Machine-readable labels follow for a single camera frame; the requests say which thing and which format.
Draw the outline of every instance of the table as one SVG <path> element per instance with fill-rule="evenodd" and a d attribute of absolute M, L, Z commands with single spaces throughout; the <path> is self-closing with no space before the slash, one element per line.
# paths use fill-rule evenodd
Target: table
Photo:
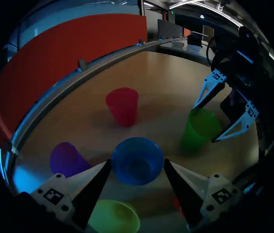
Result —
<path fill-rule="evenodd" d="M 232 180 L 258 159 L 255 127 L 238 137 L 209 143 L 195 154 L 179 150 L 188 114 L 209 72 L 209 67 L 180 57 L 140 52 L 97 74 L 56 105 L 30 134 L 13 176 L 18 191 L 33 191 L 52 176 L 49 158 L 60 142 L 71 142 L 96 165 L 110 158 L 116 145 L 129 137 L 153 140 L 165 158 L 194 172 L 204 176 L 221 173 Z M 131 128 L 119 127 L 105 104 L 105 96 L 119 87 L 139 93 L 138 120 Z M 205 106 L 223 125 L 229 120 L 220 102 L 230 91 L 226 87 Z M 111 172 L 100 196 L 132 204 L 141 219 L 141 233 L 187 232 L 173 197 L 164 171 L 152 183 L 139 187 L 120 182 Z"/>
<path fill-rule="evenodd" d="M 184 46 L 182 48 L 177 48 L 177 47 L 173 46 L 172 42 L 170 42 L 170 43 L 162 44 L 162 45 L 160 45 L 160 47 L 163 49 L 170 49 L 170 50 L 174 50 L 174 51 L 183 52 L 183 53 L 186 53 L 189 55 L 194 55 L 194 56 L 197 56 L 198 58 L 207 59 L 207 56 L 206 56 L 207 46 L 206 45 L 202 45 L 202 48 L 201 48 L 197 45 L 188 45 L 187 40 L 179 40 L 178 42 L 184 43 Z M 209 60 L 212 62 L 212 59 L 214 58 L 215 54 L 213 53 L 213 51 L 211 49 L 209 49 L 209 51 L 208 51 L 208 56 L 209 56 Z"/>

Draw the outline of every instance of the red wall panel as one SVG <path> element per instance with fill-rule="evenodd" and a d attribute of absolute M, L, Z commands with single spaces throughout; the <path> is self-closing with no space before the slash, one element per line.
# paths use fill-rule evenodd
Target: red wall panel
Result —
<path fill-rule="evenodd" d="M 17 126 L 45 91 L 78 68 L 147 41 L 145 16 L 102 14 L 73 19 L 41 33 L 23 46 L 0 74 L 0 138 Z"/>

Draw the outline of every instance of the green cup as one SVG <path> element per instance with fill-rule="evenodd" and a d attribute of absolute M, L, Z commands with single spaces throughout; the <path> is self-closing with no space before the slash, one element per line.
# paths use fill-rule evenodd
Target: green cup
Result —
<path fill-rule="evenodd" d="M 198 150 L 220 133 L 217 117 L 202 108 L 193 109 L 185 126 L 182 145 L 185 149 Z"/>
<path fill-rule="evenodd" d="M 128 203 L 98 200 L 88 221 L 98 233 L 136 233 L 140 220 Z"/>

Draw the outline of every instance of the plastic cup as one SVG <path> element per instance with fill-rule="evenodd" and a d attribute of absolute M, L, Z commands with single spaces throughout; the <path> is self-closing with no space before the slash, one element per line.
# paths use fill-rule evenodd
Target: plastic cup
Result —
<path fill-rule="evenodd" d="M 164 166 L 164 156 L 151 140 L 133 137 L 117 145 L 112 153 L 111 166 L 119 180 L 139 186 L 159 176 Z"/>
<path fill-rule="evenodd" d="M 193 109 L 189 116 L 183 135 L 186 149 L 198 150 L 220 133 L 220 123 L 210 111 L 202 108 Z"/>
<path fill-rule="evenodd" d="M 50 165 L 53 174 L 61 173 L 66 178 L 91 168 L 91 165 L 68 142 L 59 143 L 51 153 Z"/>
<path fill-rule="evenodd" d="M 128 87 L 113 90 L 106 96 L 105 102 L 120 126 L 130 127 L 136 122 L 138 98 L 138 93 Z"/>
<path fill-rule="evenodd" d="M 140 227 L 132 206 L 114 200 L 98 200 L 88 223 L 98 233 L 136 233 Z"/>

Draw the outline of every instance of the blue cup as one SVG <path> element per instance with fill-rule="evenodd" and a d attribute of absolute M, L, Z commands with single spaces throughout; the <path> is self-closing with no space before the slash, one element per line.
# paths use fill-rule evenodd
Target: blue cup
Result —
<path fill-rule="evenodd" d="M 151 140 L 132 137 L 114 149 L 111 166 L 119 180 L 139 186 L 148 184 L 159 176 L 164 166 L 164 156 Z"/>

